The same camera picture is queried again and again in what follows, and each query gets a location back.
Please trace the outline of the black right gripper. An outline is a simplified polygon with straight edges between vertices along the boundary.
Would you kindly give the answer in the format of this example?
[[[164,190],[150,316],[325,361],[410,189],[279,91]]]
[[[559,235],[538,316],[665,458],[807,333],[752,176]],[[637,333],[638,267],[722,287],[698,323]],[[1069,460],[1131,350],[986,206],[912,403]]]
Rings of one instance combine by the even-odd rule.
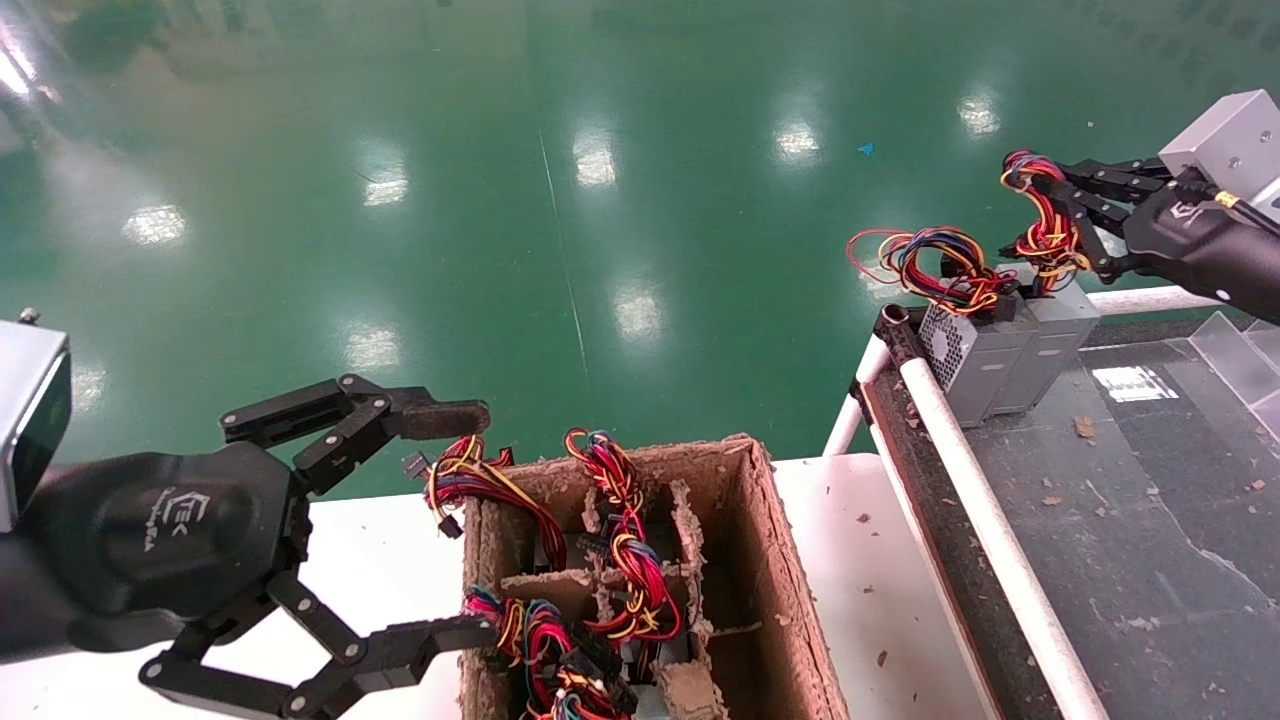
[[[1050,206],[1069,220],[1100,282],[1156,275],[1256,319],[1279,319],[1277,220],[1207,176],[1174,179],[1158,158],[1059,169],[1068,183],[1044,186]],[[1126,250],[1108,251],[1103,231]]]

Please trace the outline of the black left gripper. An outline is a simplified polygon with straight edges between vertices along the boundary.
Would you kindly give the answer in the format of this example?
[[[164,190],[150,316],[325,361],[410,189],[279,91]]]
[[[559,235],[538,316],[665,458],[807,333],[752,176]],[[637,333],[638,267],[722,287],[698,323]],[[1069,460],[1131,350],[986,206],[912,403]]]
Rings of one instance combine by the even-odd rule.
[[[307,495],[325,495],[393,439],[457,439],[492,421],[481,400],[342,375],[229,411],[212,454],[133,454],[52,468],[3,536],[3,661],[123,653],[173,641],[140,682],[241,719],[338,719],[366,696],[417,685],[443,655],[494,644],[458,615],[357,635],[296,569]],[[264,450],[312,437],[293,470]],[[328,653],[298,685],[205,665],[283,610]]]

